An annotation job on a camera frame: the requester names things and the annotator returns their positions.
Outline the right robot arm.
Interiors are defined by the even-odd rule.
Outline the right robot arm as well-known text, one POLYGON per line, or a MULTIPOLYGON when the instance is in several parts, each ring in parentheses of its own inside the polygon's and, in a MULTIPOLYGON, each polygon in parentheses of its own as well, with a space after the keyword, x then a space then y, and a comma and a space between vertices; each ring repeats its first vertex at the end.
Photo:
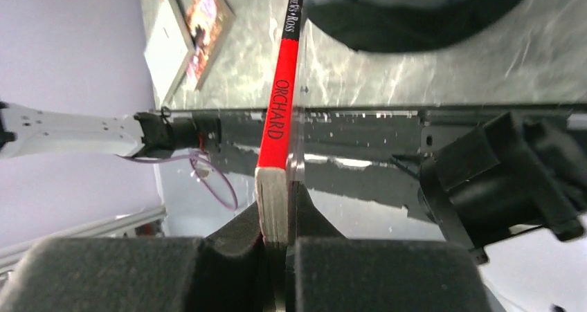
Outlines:
POLYGON ((311 174, 206 238, 50 239, 26 255, 2 311, 488 311, 485 247, 530 224, 583 237, 586 130, 534 111, 310 111, 300 147, 416 163, 444 242, 345 238, 310 198, 311 174))

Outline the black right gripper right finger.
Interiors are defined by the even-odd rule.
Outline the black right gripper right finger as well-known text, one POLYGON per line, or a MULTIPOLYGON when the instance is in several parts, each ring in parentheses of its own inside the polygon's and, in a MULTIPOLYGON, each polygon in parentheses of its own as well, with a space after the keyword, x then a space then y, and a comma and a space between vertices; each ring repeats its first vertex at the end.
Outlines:
POLYGON ((288 311, 489 311, 469 252, 441 241, 348 239, 291 186, 288 311))

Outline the black student backpack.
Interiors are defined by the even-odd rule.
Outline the black student backpack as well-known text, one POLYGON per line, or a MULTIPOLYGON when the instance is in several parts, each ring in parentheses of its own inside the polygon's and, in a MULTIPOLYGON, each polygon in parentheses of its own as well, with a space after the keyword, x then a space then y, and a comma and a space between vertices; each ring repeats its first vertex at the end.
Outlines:
POLYGON ((308 19, 354 51, 448 48, 495 24, 522 0, 305 0, 308 19))

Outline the dark red book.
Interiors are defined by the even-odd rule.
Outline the dark red book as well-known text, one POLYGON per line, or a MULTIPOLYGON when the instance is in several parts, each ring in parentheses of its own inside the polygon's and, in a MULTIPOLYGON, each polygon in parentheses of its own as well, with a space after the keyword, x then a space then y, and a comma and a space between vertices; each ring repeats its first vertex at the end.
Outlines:
POLYGON ((289 238, 287 159, 296 90, 303 0, 287 0, 275 75, 265 115, 255 193, 264 242, 283 247, 289 238))

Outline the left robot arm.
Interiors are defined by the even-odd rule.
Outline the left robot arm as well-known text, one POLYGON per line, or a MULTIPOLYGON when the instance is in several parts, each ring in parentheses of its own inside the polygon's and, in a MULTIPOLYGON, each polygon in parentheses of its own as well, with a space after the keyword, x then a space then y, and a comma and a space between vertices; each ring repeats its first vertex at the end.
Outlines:
POLYGON ((1 103, 1 158, 51 152, 111 154, 138 163, 162 163, 182 149, 219 152, 218 118, 170 118, 138 112, 122 118, 58 113, 1 103))

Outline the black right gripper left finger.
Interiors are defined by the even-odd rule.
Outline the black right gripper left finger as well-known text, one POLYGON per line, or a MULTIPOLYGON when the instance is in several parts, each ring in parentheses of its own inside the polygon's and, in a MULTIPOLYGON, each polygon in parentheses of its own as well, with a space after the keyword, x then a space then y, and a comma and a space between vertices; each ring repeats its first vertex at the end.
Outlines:
POLYGON ((52 238, 28 251, 2 311, 261 311, 252 205, 208 237, 52 238))

